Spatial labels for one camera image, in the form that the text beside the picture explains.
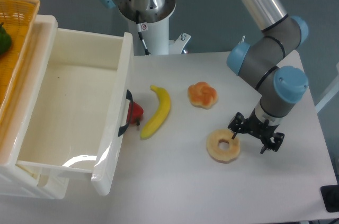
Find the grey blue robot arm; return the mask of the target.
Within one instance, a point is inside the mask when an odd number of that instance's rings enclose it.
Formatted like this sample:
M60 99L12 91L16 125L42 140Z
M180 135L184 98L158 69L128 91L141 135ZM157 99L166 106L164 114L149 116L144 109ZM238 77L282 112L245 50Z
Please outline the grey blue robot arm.
M176 0L100 0L107 8L117 7L128 21L137 55L180 54L189 40L181 35L171 40L169 18ZM229 124L238 133L258 138L262 150L279 150L284 134L276 131L281 120L308 88L305 73L292 66L278 67L289 53L308 37L308 26L298 16L289 16L279 0L242 0L263 38L254 45L241 41L232 49L227 66L261 94L248 118L237 113Z

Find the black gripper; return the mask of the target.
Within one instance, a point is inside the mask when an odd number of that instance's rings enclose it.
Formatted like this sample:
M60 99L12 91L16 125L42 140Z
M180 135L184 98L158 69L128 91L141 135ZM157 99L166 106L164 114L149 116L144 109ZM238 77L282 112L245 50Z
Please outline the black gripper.
M251 115L247 120L244 116L237 112L228 125L228 129L233 133L231 139L235 139L238 133L243 132L245 124L245 133L261 140L263 147L260 154L266 150L277 152L283 143L285 134L274 131L277 126L269 125L269 122L261 122L256 115Z

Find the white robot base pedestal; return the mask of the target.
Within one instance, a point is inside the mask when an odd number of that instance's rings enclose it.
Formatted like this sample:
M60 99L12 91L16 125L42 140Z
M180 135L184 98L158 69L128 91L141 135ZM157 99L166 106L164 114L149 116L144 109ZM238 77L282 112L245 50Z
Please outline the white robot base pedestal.
M134 55L167 55L169 44L169 19L176 0L125 0L118 5L128 22L128 32L133 36Z

